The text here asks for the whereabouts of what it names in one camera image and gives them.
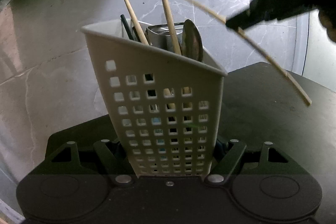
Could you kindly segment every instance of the black mount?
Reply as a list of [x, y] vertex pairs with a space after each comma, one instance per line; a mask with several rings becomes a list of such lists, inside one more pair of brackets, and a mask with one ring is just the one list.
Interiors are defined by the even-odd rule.
[[137, 176], [118, 140], [67, 142], [17, 187], [24, 223], [317, 223], [318, 182], [276, 145], [217, 139], [201, 176]]

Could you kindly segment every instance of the round pad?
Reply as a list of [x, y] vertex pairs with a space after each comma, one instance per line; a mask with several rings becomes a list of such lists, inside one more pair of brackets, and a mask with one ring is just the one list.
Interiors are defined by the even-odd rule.
[[277, 221], [309, 215], [322, 199], [322, 189], [310, 175], [238, 175], [231, 190], [246, 210]]
[[89, 213], [101, 204], [108, 186], [101, 175], [28, 175], [16, 197], [25, 213], [46, 220], [66, 220]]

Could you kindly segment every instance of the metal screw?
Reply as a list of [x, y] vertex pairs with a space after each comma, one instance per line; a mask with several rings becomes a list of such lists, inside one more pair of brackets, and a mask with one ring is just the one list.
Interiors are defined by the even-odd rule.
[[115, 177], [115, 181], [118, 183], [129, 183], [132, 181], [132, 178], [129, 175], [118, 175]]
[[167, 186], [174, 186], [174, 182], [172, 182], [172, 181], [167, 181], [167, 182], [166, 182], [166, 185], [167, 185]]
[[224, 177], [222, 175], [217, 174], [208, 175], [207, 179], [212, 184], [221, 183], [224, 181]]

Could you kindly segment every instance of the metal container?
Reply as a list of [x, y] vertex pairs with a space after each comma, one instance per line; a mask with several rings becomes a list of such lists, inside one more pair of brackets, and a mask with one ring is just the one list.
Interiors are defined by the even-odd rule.
[[[174, 23], [174, 25], [177, 34], [177, 40], [181, 46], [183, 22]], [[174, 52], [167, 24], [148, 26], [146, 29], [146, 34], [154, 47], [158, 47], [169, 52]]]

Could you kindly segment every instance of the chopstick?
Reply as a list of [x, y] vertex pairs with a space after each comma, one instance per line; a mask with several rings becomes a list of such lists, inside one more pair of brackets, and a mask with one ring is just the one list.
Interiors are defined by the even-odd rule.
[[173, 44], [174, 53], [182, 55], [181, 49], [180, 49], [180, 44], [179, 44], [179, 41], [177, 40], [173, 15], [171, 14], [171, 10], [170, 10], [170, 7], [169, 7], [169, 2], [168, 2], [168, 0], [162, 0], [162, 4], [163, 4], [163, 10], [165, 12], [166, 20], [167, 20], [169, 34], [170, 34], [171, 41], [172, 41], [172, 44]]
[[[189, 2], [190, 4], [194, 4], [196, 7], [198, 7], [199, 9], [201, 9], [202, 11], [208, 13], [210, 16], [214, 17], [215, 19], [217, 19], [217, 21], [219, 21], [222, 24], [226, 24], [226, 18], [221, 16], [221, 15], [217, 15], [217, 13], [211, 9], [209, 9], [208, 7], [204, 6], [203, 4], [199, 3], [198, 1], [195, 0], [185, 0], [187, 2]], [[301, 98], [303, 99], [303, 101], [305, 102], [305, 104], [307, 106], [310, 106], [312, 101], [309, 98], [309, 96], [307, 95], [307, 93], [303, 90], [303, 88], [300, 86], [300, 84], [293, 78], [293, 76], [287, 72], [286, 70], [284, 70], [275, 60], [274, 58], [272, 58], [263, 48], [261, 48], [256, 42], [254, 42], [251, 38], [249, 38], [245, 32], [241, 29], [238, 28], [238, 30], [235, 30], [235, 32], [242, 38], [244, 39], [249, 45], [251, 45], [259, 54], [261, 54], [268, 62], [271, 63], [271, 65], [273, 65], [274, 68], [276, 68], [276, 70], [285, 77], [285, 79], [295, 88], [295, 90], [297, 91], [297, 93], [301, 96]]]
[[131, 4], [129, 3], [128, 0], [124, 0], [124, 2], [125, 2], [125, 4], [126, 4], [127, 10], [128, 10], [128, 12], [129, 12], [129, 15], [131, 16], [131, 20], [133, 21], [133, 24], [134, 24], [134, 27], [135, 27], [135, 29], [136, 29], [136, 32], [138, 33], [138, 36], [139, 36], [139, 38], [140, 38], [140, 42], [143, 43], [143, 44], [145, 44], [145, 45], [149, 45], [149, 44], [148, 44], [148, 41], [147, 41], [147, 39], [146, 39], [146, 37], [145, 37], [145, 34], [144, 34], [143, 31], [142, 31], [142, 28], [141, 28], [141, 26], [140, 26], [140, 23], [139, 23], [139, 21], [138, 21], [136, 15], [135, 15], [133, 9], [132, 9]]

